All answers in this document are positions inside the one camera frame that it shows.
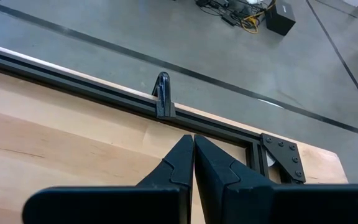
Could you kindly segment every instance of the electronic device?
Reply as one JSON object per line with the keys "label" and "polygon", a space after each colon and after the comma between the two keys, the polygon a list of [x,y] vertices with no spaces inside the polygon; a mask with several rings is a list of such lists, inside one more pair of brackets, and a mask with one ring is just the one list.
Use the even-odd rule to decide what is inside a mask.
{"label": "electronic device", "polygon": [[292,7],[285,1],[276,0],[276,4],[266,12],[266,26],[271,31],[286,35],[294,25],[295,16]]}

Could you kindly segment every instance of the metal frame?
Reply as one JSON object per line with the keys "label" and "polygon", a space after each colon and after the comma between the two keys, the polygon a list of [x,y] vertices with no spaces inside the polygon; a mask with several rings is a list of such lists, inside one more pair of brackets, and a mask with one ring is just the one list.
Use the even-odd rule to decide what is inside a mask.
{"label": "metal frame", "polygon": [[[269,177],[266,156],[266,150],[269,151],[269,148],[262,142],[263,134],[257,134],[237,126],[192,113],[191,111],[175,108],[174,104],[170,101],[169,76],[168,78],[167,76],[164,76],[164,78],[161,78],[161,76],[158,77],[156,86],[153,90],[154,95],[158,96],[158,100],[156,101],[3,51],[0,51],[0,72],[56,90],[64,91],[72,95],[80,96],[106,106],[134,113],[148,119],[157,120],[171,126],[176,126],[181,129],[244,147],[247,149],[247,165],[265,177]],[[161,90],[164,89],[165,91],[160,91],[160,95],[155,91],[156,87],[161,83],[158,80],[162,80],[165,85],[168,85],[161,88]],[[169,119],[167,119],[167,116],[163,116],[163,118],[158,116],[157,108],[158,105],[161,106],[161,102],[163,102],[163,105],[170,106],[169,110],[166,110],[166,108],[163,110],[164,115],[171,115],[169,116]],[[291,146],[295,146],[296,153],[298,153],[296,144],[291,143]],[[293,156],[288,154],[290,151],[291,150],[289,149],[285,149],[272,155],[281,165],[281,171],[284,171],[280,172],[282,181],[286,183],[302,184],[305,182],[305,177],[303,175],[300,157],[298,159],[299,162],[294,162],[294,164],[292,164],[296,167],[295,169],[282,165],[283,161],[281,161],[280,157],[292,158]],[[301,173],[300,176],[298,175],[298,177],[294,179],[293,174],[295,172]]]}

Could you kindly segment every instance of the concrete floor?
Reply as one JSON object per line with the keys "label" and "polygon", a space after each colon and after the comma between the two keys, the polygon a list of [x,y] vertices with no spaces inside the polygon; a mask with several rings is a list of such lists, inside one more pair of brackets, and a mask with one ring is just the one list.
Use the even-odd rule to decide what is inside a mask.
{"label": "concrete floor", "polygon": [[358,83],[358,9],[287,1],[296,25],[281,37],[265,24],[257,35],[230,27],[193,0],[2,0],[15,11],[0,12],[0,46],[146,93],[165,70],[175,102],[333,151],[358,182],[358,133],[15,17],[35,16],[358,129],[358,90],[344,66]]}

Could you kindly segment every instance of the wooden table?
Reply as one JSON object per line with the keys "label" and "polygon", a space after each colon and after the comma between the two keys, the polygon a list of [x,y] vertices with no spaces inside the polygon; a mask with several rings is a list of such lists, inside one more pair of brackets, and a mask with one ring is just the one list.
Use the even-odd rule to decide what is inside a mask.
{"label": "wooden table", "polygon": [[[256,133],[272,134],[184,105],[175,106]],[[184,134],[189,132],[0,73],[0,223],[21,223],[24,202],[34,192],[46,187],[135,185],[157,166]],[[307,184],[347,183],[335,153],[278,137],[298,144]],[[243,148],[212,141],[236,159],[246,160]],[[279,182],[276,168],[269,171],[271,179]],[[204,222],[196,181],[192,222]]]}

